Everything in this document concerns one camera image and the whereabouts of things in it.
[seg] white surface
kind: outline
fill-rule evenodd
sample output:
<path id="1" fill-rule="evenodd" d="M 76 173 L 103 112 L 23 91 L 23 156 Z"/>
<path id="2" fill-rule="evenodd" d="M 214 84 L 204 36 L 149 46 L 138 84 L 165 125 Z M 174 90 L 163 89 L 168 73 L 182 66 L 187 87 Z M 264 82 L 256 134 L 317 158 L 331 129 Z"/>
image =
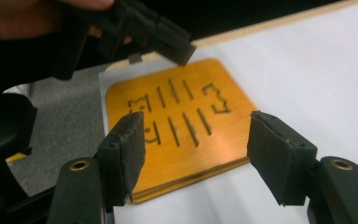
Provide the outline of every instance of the white surface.
<path id="1" fill-rule="evenodd" d="M 358 164 L 358 3 L 198 49 L 192 61 L 210 57 L 260 110 L 315 144 L 318 160 L 331 155 Z M 113 82 L 171 66 L 160 60 L 101 74 L 103 102 Z M 251 164 L 115 209 L 117 224 L 308 223 L 306 206 L 278 206 Z"/>

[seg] brass ring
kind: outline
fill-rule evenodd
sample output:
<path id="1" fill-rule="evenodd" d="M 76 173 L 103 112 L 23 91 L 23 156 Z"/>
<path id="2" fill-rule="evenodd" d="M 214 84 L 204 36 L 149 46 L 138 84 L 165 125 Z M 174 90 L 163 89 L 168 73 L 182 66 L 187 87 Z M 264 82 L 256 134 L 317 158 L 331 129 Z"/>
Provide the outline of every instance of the brass ring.
<path id="1" fill-rule="evenodd" d="M 332 160 L 331 163 L 338 169 L 344 170 L 344 171 L 350 171 L 353 170 L 353 166 L 342 160 Z"/>
<path id="2" fill-rule="evenodd" d="M 71 171 L 81 171 L 90 166 L 89 161 L 76 161 L 71 165 Z"/>

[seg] orange wooden board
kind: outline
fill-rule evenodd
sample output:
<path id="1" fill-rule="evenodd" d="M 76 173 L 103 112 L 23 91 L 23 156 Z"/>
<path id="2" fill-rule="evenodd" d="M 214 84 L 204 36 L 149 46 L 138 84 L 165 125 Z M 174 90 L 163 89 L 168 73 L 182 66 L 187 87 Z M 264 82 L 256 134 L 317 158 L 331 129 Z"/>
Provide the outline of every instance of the orange wooden board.
<path id="1" fill-rule="evenodd" d="M 109 129 L 130 112 L 145 113 L 146 158 L 135 203 L 248 161 L 255 107 L 215 59 L 115 83 L 106 108 Z"/>

